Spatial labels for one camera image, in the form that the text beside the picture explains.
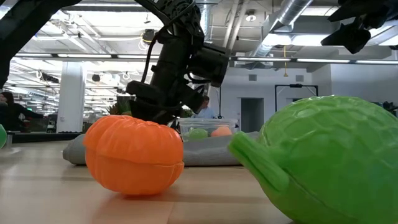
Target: doorway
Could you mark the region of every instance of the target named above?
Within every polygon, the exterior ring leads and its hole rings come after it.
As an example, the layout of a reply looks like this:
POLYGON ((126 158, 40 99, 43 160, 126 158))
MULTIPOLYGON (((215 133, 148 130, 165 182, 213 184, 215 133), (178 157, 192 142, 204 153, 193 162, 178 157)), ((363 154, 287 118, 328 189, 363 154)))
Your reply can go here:
POLYGON ((245 133, 260 131, 264 124, 264 99, 241 99, 241 130, 245 133))

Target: orange ball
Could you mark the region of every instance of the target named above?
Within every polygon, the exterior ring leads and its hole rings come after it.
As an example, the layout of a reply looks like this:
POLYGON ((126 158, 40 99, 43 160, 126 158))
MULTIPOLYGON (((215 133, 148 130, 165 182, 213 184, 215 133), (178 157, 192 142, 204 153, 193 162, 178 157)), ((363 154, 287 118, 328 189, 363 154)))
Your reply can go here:
POLYGON ((103 187, 126 195, 154 195, 183 171, 183 145, 173 129, 131 116, 106 116, 87 131, 86 164, 103 187))
POLYGON ((232 135, 232 131, 230 130, 229 127, 225 127, 225 126, 219 127, 219 128, 217 128, 216 131, 213 131, 211 133, 211 137, 229 136, 229 135, 232 135))

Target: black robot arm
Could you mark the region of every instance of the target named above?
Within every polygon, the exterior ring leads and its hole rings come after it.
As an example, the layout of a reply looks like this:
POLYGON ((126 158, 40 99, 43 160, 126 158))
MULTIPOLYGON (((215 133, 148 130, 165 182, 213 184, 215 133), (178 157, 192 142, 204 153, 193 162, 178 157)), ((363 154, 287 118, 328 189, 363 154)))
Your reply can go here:
MULTIPOLYGON (((81 0, 20 0, 0 20, 0 88, 7 81, 13 56, 35 35, 59 9, 81 0)), ((228 66, 229 52, 204 43, 200 27, 200 10, 193 0, 137 0, 164 24, 151 43, 163 44, 159 61, 152 67, 153 76, 146 84, 149 60, 141 82, 131 82, 127 92, 133 116, 166 124, 178 116, 183 105, 198 112, 202 104, 202 86, 193 90, 185 75, 204 78, 196 83, 211 82, 220 86, 228 66)))

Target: desk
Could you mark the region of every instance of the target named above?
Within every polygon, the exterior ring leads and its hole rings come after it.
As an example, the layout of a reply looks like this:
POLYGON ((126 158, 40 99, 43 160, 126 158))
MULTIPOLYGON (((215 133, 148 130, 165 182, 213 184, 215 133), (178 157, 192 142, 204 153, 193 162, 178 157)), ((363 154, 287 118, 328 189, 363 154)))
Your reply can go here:
POLYGON ((242 167, 185 169, 165 193, 126 197, 62 159, 68 142, 0 151, 1 224, 291 224, 242 167))

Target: wall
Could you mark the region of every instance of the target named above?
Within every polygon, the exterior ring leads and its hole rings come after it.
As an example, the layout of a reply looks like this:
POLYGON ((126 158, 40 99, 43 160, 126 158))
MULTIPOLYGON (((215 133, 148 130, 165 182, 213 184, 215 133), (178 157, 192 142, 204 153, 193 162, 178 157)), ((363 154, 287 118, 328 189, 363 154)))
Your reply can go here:
POLYGON ((318 85, 320 96, 332 95, 331 65, 325 65, 312 73, 313 85, 318 85))
POLYGON ((331 65, 332 93, 398 104, 398 68, 391 65, 331 65))
MULTIPOLYGON (((221 87, 221 115, 228 119, 240 119, 241 98, 264 99, 264 121, 267 121, 275 113, 274 86, 276 84, 296 83, 296 75, 304 75, 302 84, 311 85, 312 74, 306 69, 288 69, 289 77, 284 77, 284 70, 274 71, 266 69, 246 70, 243 68, 229 68, 221 87), (249 74, 256 74, 257 81, 248 81, 249 74)), ((218 114, 218 90, 210 90, 210 106, 218 114)), ((278 97, 278 108, 282 108, 292 101, 292 98, 305 98, 312 96, 306 88, 284 89, 278 97)))

